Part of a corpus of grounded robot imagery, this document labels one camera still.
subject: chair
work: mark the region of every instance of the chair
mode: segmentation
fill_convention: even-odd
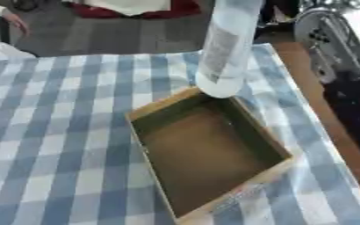
[[[11,44],[10,23],[2,17],[0,17],[0,40],[3,43]]]

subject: table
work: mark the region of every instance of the table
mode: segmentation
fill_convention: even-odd
[[[0,62],[0,224],[173,224],[124,113],[194,84],[199,53]],[[195,224],[360,224],[360,187],[274,48],[239,92],[299,160]]]

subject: floor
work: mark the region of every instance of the floor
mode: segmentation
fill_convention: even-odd
[[[11,7],[9,0],[0,2]],[[146,20],[79,18],[61,0],[50,0],[32,12],[15,11],[29,24],[31,34],[21,37],[14,31],[13,43],[39,56],[195,51],[203,46],[213,7],[213,0],[197,2],[201,14]]]

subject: bottle label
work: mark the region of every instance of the bottle label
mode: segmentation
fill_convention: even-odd
[[[214,22],[209,29],[200,69],[210,81],[217,83],[222,78],[222,71],[234,50],[238,36],[220,28]]]

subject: red mat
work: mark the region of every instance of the red mat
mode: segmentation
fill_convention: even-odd
[[[99,7],[84,4],[73,4],[77,15],[83,18],[123,18],[125,15]],[[170,11],[146,12],[133,18],[180,18],[192,14],[199,14],[200,8],[193,0],[171,0]]]

